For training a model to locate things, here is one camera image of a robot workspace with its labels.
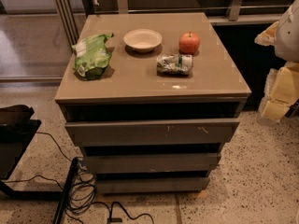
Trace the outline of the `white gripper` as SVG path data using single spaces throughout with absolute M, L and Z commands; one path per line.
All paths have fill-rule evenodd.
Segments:
M 299 99 L 299 63 L 286 62 L 278 70 L 269 97 L 278 103 L 262 99 L 261 116 L 279 121 L 289 111 L 289 106 L 295 104 Z

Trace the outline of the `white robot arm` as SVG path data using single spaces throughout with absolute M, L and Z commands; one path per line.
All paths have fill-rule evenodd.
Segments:
M 263 119 L 280 122 L 299 100 L 299 0 L 294 0 L 281 18 L 257 35 L 254 42 L 273 46 L 275 55 L 286 62 L 278 70 L 270 70 L 259 106 Z

